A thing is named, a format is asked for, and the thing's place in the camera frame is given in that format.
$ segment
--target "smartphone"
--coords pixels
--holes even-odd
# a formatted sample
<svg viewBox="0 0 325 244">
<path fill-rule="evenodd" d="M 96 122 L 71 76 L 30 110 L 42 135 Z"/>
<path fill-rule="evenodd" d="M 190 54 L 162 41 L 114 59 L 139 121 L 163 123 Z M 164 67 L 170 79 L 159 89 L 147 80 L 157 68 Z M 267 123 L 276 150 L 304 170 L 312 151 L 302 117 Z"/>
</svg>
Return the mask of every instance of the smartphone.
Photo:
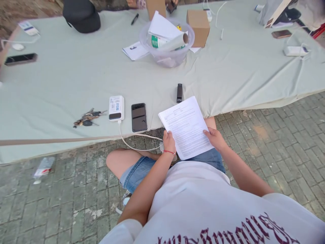
<svg viewBox="0 0 325 244">
<path fill-rule="evenodd" d="M 6 62 L 4 63 L 7 66 L 13 66 L 16 64 L 24 64 L 24 63 L 32 63 L 37 59 L 37 54 L 23 54 L 17 56 L 8 57 Z"/>
<path fill-rule="evenodd" d="M 292 35 L 292 33 L 289 30 L 281 30 L 281 31 L 272 32 L 272 36 L 276 39 L 289 37 L 291 35 Z"/>
<path fill-rule="evenodd" d="M 146 105 L 144 103 L 133 104 L 132 109 L 132 131 L 147 130 Z"/>
</svg>

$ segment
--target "clear plastic container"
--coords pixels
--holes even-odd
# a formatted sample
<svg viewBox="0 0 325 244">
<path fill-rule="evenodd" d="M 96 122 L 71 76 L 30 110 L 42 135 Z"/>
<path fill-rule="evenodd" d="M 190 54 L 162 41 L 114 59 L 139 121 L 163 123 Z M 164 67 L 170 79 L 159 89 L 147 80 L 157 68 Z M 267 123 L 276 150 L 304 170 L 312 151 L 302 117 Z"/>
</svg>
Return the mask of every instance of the clear plastic container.
<svg viewBox="0 0 325 244">
<path fill-rule="evenodd" d="M 174 68 L 179 66 L 186 58 L 188 50 L 192 47 L 194 43 L 194 31 L 187 23 L 181 22 L 175 18 L 167 18 L 173 25 L 180 25 L 182 27 L 182 31 L 188 31 L 189 42 L 188 44 L 179 50 L 163 52 L 158 49 L 152 47 L 151 45 L 151 35 L 148 34 L 148 30 L 151 22 L 148 22 L 140 32 L 140 43 L 147 49 L 153 56 L 156 63 L 160 66 L 166 68 Z"/>
</svg>

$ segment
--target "cardboard box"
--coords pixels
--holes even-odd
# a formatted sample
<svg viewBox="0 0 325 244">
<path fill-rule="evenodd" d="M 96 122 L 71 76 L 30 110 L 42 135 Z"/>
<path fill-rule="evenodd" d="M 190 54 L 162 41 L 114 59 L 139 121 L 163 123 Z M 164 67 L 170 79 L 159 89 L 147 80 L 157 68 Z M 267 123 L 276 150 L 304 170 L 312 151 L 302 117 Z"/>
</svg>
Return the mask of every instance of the cardboard box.
<svg viewBox="0 0 325 244">
<path fill-rule="evenodd" d="M 186 22 L 195 33 L 192 47 L 204 47 L 210 32 L 207 13 L 204 10 L 187 10 Z"/>
<path fill-rule="evenodd" d="M 150 21 L 152 20 L 156 11 L 158 11 L 160 15 L 166 18 L 165 0 L 146 0 L 146 6 Z"/>
</svg>

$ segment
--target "ground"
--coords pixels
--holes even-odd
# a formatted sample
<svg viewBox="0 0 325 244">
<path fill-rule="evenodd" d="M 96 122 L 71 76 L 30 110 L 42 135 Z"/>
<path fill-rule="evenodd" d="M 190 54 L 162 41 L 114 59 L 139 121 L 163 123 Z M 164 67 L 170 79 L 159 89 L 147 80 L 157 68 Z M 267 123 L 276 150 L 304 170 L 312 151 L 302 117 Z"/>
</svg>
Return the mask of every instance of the ground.
<svg viewBox="0 0 325 244">
<path fill-rule="evenodd" d="M 215 117 L 229 146 L 270 186 L 325 221 L 325 92 L 283 108 L 235 111 Z M 162 129 L 151 135 L 162 137 Z M 139 149 L 150 138 L 130 137 Z M 39 185 L 40 158 L 0 167 L 0 243 L 98 243 L 116 225 L 125 192 L 105 165 L 122 141 L 57 154 Z M 237 187 L 230 172 L 226 174 Z"/>
</svg>

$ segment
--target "water bottle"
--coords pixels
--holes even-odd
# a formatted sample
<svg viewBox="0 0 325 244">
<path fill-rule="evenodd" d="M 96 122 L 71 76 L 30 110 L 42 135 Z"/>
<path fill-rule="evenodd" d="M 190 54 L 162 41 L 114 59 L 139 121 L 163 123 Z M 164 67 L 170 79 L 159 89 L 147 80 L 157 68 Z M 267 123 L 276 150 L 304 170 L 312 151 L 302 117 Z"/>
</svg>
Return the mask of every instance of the water bottle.
<svg viewBox="0 0 325 244">
<path fill-rule="evenodd" d="M 54 163 L 55 157 L 43 158 L 40 166 L 38 166 L 34 174 L 34 185 L 41 183 L 41 177 L 47 175 L 51 171 L 52 164 Z"/>
</svg>

